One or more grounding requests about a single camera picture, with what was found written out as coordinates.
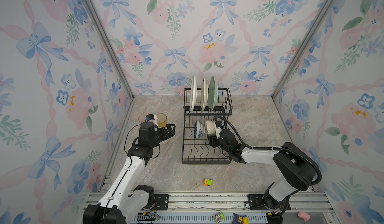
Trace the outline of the blue floral bowl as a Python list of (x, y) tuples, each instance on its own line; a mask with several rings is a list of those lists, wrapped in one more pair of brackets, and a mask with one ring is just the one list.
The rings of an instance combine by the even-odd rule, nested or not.
[(196, 121), (194, 126), (194, 138), (200, 139), (204, 134), (205, 126), (201, 122)]

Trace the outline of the cream ceramic bowl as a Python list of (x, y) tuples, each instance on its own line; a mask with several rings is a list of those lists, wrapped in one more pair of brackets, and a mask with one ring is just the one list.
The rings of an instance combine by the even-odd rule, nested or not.
[(207, 135), (216, 135), (216, 124), (212, 121), (205, 121)]
[(169, 139), (165, 139), (165, 140), (161, 139), (160, 145), (165, 145), (168, 143), (168, 141), (169, 141)]

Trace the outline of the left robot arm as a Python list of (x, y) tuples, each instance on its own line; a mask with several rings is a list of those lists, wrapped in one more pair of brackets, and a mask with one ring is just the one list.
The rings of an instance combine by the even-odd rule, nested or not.
[(139, 136), (127, 151), (122, 170), (106, 194), (96, 205), (88, 205), (83, 214), (84, 224), (130, 224), (143, 209), (155, 206), (154, 188), (134, 184), (153, 159), (154, 149), (175, 136), (176, 125), (159, 128), (153, 122), (140, 124)]

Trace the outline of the pink transparent cup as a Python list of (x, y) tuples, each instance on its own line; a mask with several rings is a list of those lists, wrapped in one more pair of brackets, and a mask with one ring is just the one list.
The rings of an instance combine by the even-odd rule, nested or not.
[(147, 118), (147, 116), (149, 115), (149, 113), (143, 113), (141, 115), (139, 115), (138, 117), (138, 121), (140, 123), (143, 123), (143, 122), (147, 122), (149, 119)]

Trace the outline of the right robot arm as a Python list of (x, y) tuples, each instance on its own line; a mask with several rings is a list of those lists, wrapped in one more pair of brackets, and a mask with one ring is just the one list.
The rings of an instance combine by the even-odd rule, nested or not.
[(232, 161), (273, 165), (283, 175), (268, 187), (260, 201), (247, 203), (250, 210), (262, 207), (273, 215), (281, 215), (288, 208), (291, 196), (322, 180), (318, 164), (290, 142), (280, 147), (251, 147), (238, 133), (220, 128), (208, 131), (207, 137), (212, 147), (220, 147)]

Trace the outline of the yellow transparent cup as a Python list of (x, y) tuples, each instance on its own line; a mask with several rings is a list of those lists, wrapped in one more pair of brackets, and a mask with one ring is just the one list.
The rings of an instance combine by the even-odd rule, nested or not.
[(164, 113), (157, 114), (157, 123), (159, 128), (165, 128), (168, 123), (167, 115)]

